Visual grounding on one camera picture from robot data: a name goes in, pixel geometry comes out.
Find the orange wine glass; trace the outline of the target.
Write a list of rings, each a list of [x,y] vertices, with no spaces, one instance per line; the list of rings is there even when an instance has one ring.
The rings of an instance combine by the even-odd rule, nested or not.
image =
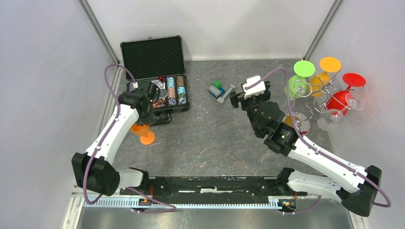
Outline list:
[[[155,134],[150,130],[149,125],[136,125],[133,124],[130,131],[137,135],[140,142],[144,145],[150,145],[155,140]]]

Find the green wine glass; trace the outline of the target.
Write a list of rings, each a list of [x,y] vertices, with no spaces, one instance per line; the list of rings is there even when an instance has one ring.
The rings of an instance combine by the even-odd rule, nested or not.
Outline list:
[[[305,98],[312,94],[312,86],[307,80],[315,73],[315,66],[312,62],[301,60],[294,64],[295,75],[288,79],[285,93],[289,93],[291,101],[297,98]]]

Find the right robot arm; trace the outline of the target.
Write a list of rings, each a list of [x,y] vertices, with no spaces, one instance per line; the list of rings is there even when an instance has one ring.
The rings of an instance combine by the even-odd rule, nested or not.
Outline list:
[[[277,191],[282,195],[295,191],[331,198],[348,211],[368,217],[372,207],[377,205],[381,169],[346,161],[302,136],[282,121],[284,112],[270,101],[270,82],[264,82],[263,87],[259,94],[252,96],[247,92],[231,92],[232,107],[246,111],[254,134],[263,139],[272,152],[303,162],[322,173],[308,175],[284,168],[277,177]]]

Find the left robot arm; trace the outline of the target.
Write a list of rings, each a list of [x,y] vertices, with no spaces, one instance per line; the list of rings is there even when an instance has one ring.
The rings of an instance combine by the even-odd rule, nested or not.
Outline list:
[[[97,139],[83,153],[75,153],[72,166],[76,184],[83,191],[111,196],[118,189],[132,187],[138,194],[149,191],[150,181],[139,169],[118,171],[113,161],[130,128],[139,120],[153,117],[153,102],[160,96],[151,81],[138,81],[132,91],[117,97],[117,105]]]

